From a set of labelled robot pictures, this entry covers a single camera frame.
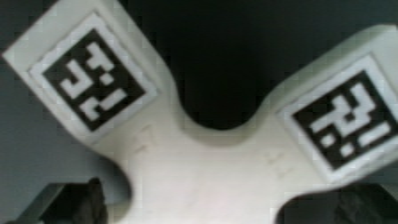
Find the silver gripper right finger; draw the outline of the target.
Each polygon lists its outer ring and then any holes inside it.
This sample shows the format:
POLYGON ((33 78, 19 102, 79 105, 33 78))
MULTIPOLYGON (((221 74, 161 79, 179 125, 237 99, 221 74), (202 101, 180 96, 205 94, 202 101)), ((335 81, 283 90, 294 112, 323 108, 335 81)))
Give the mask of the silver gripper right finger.
POLYGON ((398 224, 398 184, 360 183, 294 197, 276 224, 398 224))

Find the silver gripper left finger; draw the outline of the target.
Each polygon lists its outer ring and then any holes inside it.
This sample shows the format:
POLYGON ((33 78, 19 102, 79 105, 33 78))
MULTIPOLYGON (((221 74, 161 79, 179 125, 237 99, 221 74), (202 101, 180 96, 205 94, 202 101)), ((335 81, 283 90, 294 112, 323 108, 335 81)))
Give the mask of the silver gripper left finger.
POLYGON ((100 181, 51 183, 6 224, 108 224, 100 181))

